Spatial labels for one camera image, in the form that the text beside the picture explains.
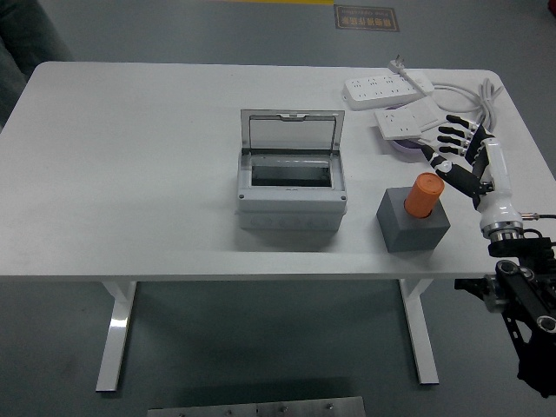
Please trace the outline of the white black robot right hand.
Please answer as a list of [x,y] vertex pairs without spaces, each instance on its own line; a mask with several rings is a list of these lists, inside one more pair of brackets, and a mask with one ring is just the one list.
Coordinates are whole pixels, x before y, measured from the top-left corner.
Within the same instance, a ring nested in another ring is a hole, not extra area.
[[512,205],[512,187],[500,141],[485,127],[448,115],[440,126],[441,145],[421,152],[447,184],[470,197],[480,213],[480,231],[490,242],[523,237],[521,214]]

